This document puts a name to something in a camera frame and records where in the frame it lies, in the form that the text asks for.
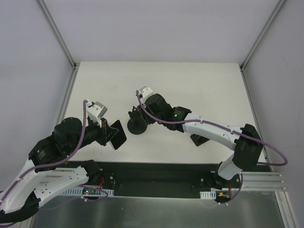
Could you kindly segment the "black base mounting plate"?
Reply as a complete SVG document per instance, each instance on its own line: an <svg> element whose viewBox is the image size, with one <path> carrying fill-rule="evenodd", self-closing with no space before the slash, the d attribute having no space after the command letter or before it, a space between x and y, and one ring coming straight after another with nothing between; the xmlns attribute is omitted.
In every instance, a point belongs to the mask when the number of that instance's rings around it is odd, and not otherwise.
<svg viewBox="0 0 304 228"><path fill-rule="evenodd" d="M216 164L98 162L99 177L88 185L102 185L115 196L198 199L209 191Z"/></svg>

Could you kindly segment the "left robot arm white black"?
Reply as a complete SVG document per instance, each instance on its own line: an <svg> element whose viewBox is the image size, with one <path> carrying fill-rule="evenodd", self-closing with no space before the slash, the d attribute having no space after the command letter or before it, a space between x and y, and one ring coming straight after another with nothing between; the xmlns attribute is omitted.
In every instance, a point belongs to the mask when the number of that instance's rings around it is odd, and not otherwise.
<svg viewBox="0 0 304 228"><path fill-rule="evenodd" d="M0 193L0 226L8 227L34 216L47 202L64 191L83 184L95 185L104 176L94 160L87 160L58 180L42 184L42 180L59 165L64 164L75 151L97 142L110 143L117 150L126 142L119 120L101 124L85 118L69 117L56 125L52 134L37 142L13 183Z"/></svg>

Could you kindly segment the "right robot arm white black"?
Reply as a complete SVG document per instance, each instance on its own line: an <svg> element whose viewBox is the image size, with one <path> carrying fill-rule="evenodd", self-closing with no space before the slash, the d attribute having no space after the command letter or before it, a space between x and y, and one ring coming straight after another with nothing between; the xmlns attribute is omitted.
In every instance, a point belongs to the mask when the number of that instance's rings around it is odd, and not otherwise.
<svg viewBox="0 0 304 228"><path fill-rule="evenodd" d="M258 164L263 149L261 138L254 126L228 126L204 119L184 107L171 107L160 94L143 95L136 93L140 114L146 125L155 122L171 131L195 135L203 141L215 141L233 154L222 161L214 174L204 180L218 190L228 185L233 177L242 171L252 171Z"/></svg>

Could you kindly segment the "black round-base phone stand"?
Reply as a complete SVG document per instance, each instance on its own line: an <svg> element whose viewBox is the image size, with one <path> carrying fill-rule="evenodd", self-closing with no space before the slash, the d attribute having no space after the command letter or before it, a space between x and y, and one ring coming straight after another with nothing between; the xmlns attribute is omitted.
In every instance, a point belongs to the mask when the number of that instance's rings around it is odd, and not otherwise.
<svg viewBox="0 0 304 228"><path fill-rule="evenodd" d="M133 106L132 110L128 112L128 115L130 117L127 123L128 131L134 135L143 134L147 129L147 124L139 109Z"/></svg>

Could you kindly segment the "aluminium frame post left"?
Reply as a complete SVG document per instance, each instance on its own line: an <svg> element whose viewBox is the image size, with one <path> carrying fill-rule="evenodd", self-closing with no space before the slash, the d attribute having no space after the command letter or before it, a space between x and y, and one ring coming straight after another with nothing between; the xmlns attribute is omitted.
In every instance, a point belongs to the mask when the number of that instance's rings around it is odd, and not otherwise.
<svg viewBox="0 0 304 228"><path fill-rule="evenodd" d="M57 26L53 16L51 15L51 12L50 12L46 2L44 0L36 0L36 3L38 5L38 7L40 8L51 32L53 33L53 36L55 37L55 40L57 41L59 47L61 48L65 58L69 62L69 65L71 66L71 68L73 70L75 70L77 67L77 63L75 62L74 58L72 57L63 37L58 29L58 26Z"/></svg>

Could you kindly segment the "black folding phone stand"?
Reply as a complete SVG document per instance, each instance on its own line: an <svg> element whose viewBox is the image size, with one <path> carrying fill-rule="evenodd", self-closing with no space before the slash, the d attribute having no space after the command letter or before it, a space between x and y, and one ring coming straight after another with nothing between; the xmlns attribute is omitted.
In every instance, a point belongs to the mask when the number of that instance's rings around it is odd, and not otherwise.
<svg viewBox="0 0 304 228"><path fill-rule="evenodd" d="M199 146L201 146L202 144L204 144L204 143L206 143L206 142L209 141L208 138L203 137L203 136L200 136L200 135L197 135L197 134L192 134L192 135L190 136L190 138L191 138L191 140L193 141L193 143L194 143L197 147L199 147Z"/></svg>

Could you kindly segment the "aluminium rail right side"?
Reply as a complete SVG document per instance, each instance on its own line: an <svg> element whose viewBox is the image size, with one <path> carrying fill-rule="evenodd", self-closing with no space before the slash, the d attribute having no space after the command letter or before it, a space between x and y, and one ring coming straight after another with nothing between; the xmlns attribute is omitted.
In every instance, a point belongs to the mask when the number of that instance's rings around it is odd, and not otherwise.
<svg viewBox="0 0 304 228"><path fill-rule="evenodd" d="M286 183L279 172L243 172L242 190L287 191Z"/></svg>

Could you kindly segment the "phone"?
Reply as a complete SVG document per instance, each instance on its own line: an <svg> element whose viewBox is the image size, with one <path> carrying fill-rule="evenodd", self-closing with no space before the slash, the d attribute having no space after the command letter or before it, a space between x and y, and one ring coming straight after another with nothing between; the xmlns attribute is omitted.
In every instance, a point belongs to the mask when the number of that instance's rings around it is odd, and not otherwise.
<svg viewBox="0 0 304 228"><path fill-rule="evenodd" d="M124 132L123 126L120 120L116 120L111 124L112 128L118 129L113 138L110 140L110 144L114 150L118 150L127 140L126 134Z"/></svg>

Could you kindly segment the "aluminium frame post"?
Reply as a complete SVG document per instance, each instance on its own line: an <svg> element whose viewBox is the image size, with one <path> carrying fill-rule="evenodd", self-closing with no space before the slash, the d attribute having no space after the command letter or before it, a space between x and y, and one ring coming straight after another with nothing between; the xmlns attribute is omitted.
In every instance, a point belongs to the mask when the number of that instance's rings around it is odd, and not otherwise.
<svg viewBox="0 0 304 228"><path fill-rule="evenodd" d="M279 16L279 13L282 11L283 7L286 5L288 0L278 0L275 7L271 11L269 17L267 18L264 26L259 32L257 38L255 39L253 45L251 46L248 54L246 55L244 61L240 64L240 71L243 72L245 68L248 66L254 54L257 52L259 46L261 45L263 39L266 37L267 33L271 29L273 23Z"/></svg>
<svg viewBox="0 0 304 228"><path fill-rule="evenodd" d="M77 63L75 62L74 58L72 57L63 37L58 29L58 26L57 26L53 16L51 15L51 12L50 12L46 2L44 0L36 0L36 3L38 5L38 7L40 8L51 32L53 33L53 36L55 37L55 40L57 41L59 47L61 48L65 58L69 62L69 65L71 66L71 68L73 70L75 70L77 67Z"/></svg>

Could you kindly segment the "aluminium frame post right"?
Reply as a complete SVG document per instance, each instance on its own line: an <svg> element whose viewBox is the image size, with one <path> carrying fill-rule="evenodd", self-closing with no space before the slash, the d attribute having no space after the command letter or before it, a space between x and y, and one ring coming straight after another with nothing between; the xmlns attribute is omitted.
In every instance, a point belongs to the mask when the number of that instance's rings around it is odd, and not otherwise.
<svg viewBox="0 0 304 228"><path fill-rule="evenodd" d="M254 54L257 52L259 46L261 45L263 39L266 37L267 33L271 29L273 23L279 16L279 13L282 11L283 7L286 5L288 0L278 0L275 7L271 11L269 17L267 18L264 26L259 32L257 38L255 39L253 45L251 46L248 54L246 55L244 61L240 64L240 71L243 72L245 68L248 66Z"/></svg>

